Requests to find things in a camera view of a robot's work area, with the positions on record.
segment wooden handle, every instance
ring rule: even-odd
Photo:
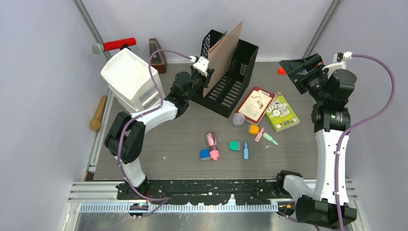
[[[99,102],[98,109],[96,109],[95,117],[90,123],[90,128],[92,130],[97,131],[101,127],[102,116],[105,110],[107,100],[108,100],[108,97],[106,95],[102,96],[101,102]]]

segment blue marker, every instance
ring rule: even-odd
[[[243,158],[245,160],[249,159],[248,142],[243,143]]]

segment blue block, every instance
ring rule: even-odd
[[[243,143],[243,158],[245,160],[249,159],[248,142]]]
[[[201,161],[210,160],[211,159],[210,151],[208,149],[202,149],[200,151],[200,158],[201,158]]]

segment wooden tabletop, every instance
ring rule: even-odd
[[[266,118],[259,123],[279,143],[273,145],[264,138],[259,143],[247,132],[248,123],[240,128],[232,126],[232,115],[225,118],[190,101],[190,108],[179,118],[167,121],[144,137],[140,154],[141,167],[149,179],[248,179],[275,178],[281,170],[301,173],[305,178],[317,176],[317,144],[310,119],[312,98],[300,95],[286,75],[278,75],[278,63],[256,63],[249,86],[238,103],[253,88],[261,87],[271,92],[281,91],[300,123],[275,133]],[[180,71],[190,71],[190,64],[169,64],[167,73],[160,75],[165,94],[170,92],[174,76]],[[107,130],[115,116],[125,109],[113,101]],[[217,161],[200,160],[200,150],[208,148],[205,136],[215,132],[220,151]],[[247,141],[250,159],[243,153],[229,150],[230,141]],[[96,167],[96,180],[122,179],[114,157],[106,147],[101,148]]]

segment yellow eraser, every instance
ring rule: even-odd
[[[255,125],[248,125],[248,132],[249,134],[256,135],[259,133],[259,127]]]

